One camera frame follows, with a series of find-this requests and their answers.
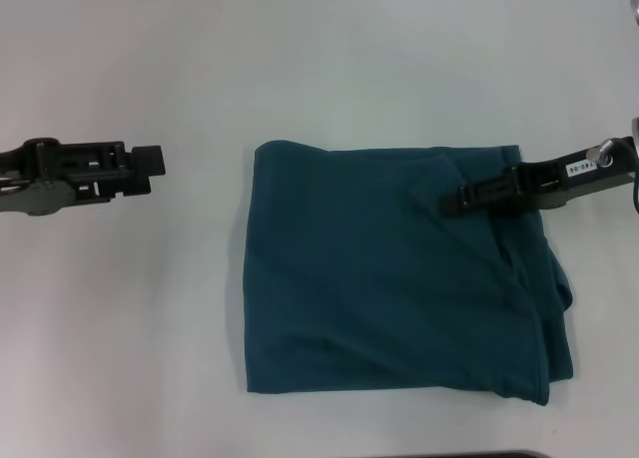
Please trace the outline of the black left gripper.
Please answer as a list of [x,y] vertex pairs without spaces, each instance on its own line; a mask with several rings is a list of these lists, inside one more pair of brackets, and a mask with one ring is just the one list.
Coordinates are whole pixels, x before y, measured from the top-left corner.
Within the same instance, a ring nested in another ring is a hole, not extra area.
[[160,146],[127,151],[123,142],[61,145],[52,138],[32,139],[1,154],[1,212],[42,217],[72,203],[144,196],[151,192],[149,178],[165,173]]

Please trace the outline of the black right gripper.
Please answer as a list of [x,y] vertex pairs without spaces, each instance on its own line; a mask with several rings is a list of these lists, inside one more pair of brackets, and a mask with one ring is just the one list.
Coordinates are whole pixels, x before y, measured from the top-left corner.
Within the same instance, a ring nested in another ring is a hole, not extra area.
[[602,146],[603,165],[589,160],[587,150],[546,162],[524,163],[441,196],[438,210],[449,219],[479,212],[511,217],[531,210],[557,209],[571,200],[631,184],[638,160],[633,139],[611,139]]

